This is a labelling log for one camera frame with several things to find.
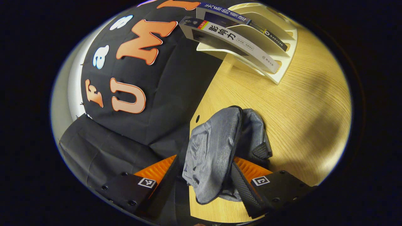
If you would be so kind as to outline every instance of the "letter m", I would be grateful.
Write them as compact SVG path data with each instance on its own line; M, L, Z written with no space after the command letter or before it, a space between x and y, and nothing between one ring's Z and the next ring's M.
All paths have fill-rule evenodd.
M163 41L151 33L158 33L161 37L167 37L177 24L177 21L154 22L140 20L131 29L139 37L121 44L117 50L116 59L130 56L145 60L147 65L153 64L159 50L156 48L144 50L142 48L161 45Z

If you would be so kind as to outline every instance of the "book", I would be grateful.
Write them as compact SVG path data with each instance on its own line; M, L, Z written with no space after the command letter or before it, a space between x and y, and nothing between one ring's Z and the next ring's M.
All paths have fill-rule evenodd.
M235 25L248 25L258 30L266 37L271 39L275 44L277 44L284 51L287 50L287 46L279 39L275 34L267 29L261 28L257 24L253 23L252 20L228 10L220 6L215 6L208 3L201 3L196 8L196 15L198 19L203 19L217 25L223 26L225 28L235 26Z
M224 26L190 16L183 18L179 26L188 39L230 50L270 73L276 73L279 68L279 64L261 48Z

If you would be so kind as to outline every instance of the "book spine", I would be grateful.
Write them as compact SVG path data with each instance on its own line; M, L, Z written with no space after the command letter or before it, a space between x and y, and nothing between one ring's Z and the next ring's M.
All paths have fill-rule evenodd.
M218 36L248 55L253 56L262 63L269 72L276 73L278 70L279 64L272 59L271 56L243 36L209 21L203 21L197 28L211 35Z
M259 27L258 25L254 24L250 19L248 19L236 12L230 11L226 8L215 6L213 4L207 4L207 3L201 3L197 7L197 10L200 12L200 15L204 15L200 19L205 19L207 21L213 22L215 24L218 24L218 25L221 25L224 27L234 26L234 25L238 25L238 24L249 25L252 28L261 32L263 35L265 35L269 39L271 39L283 51L287 50L287 46L276 35L274 35L267 29Z

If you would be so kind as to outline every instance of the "black plastic part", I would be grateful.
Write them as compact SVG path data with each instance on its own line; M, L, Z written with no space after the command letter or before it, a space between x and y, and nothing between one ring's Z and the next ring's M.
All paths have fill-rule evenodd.
M174 188L174 181L176 180L179 170L179 160L178 156L176 156L159 186L155 189L154 193L152 193L147 203L144 204L144 208L146 209L144 213L147 217L156 218L160 215L171 190Z
M144 205L148 197L157 186L157 182L133 174L119 174L106 182L97 191L113 203L128 212L135 213L138 208Z
M253 219L265 214L264 201L254 192L236 163L233 163L231 174L247 214Z
M308 186L284 170L264 177L253 179L251 184L263 199L269 212L279 210L298 201L317 187Z

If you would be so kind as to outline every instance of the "backpack zipper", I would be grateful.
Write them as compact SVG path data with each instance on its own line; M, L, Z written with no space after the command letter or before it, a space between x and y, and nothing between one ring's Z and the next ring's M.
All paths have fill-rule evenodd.
M233 159L234 159L234 155L236 153L236 148L237 148L237 143L239 142L240 139L240 134L242 132L242 126L243 126L243 109L237 105L232 105L230 107L237 107L240 110L240 122L239 122L239 126L237 127L237 132L236 132L236 136L235 136L235 141L234 141L234 145L233 145L233 149L232 152L230 153L230 159L229 159L229 165L228 165L228 170L226 171L226 175L224 177L223 183L222 183L222 187L220 189L220 191L218 192L218 194L212 198L209 202L206 203L200 203L197 199L197 197L195 198L195 201L200 204L200 205L205 205L208 204L210 202L212 202L214 199L218 198L218 196L222 193L222 190L224 188L225 183L227 183L229 175L230 175L230 171L232 169L232 163L233 163Z
M229 174L230 174L230 170L232 169L232 163L233 163L234 155L236 154L237 144L239 142L240 134L242 132L242 127L243 127L243 109L241 107L237 106L237 105L233 105L233 106L230 106L230 107L237 107L240 110L240 122L239 122L239 126L237 127L236 137L235 137L232 152L230 154L228 170L226 171L224 182L227 182Z

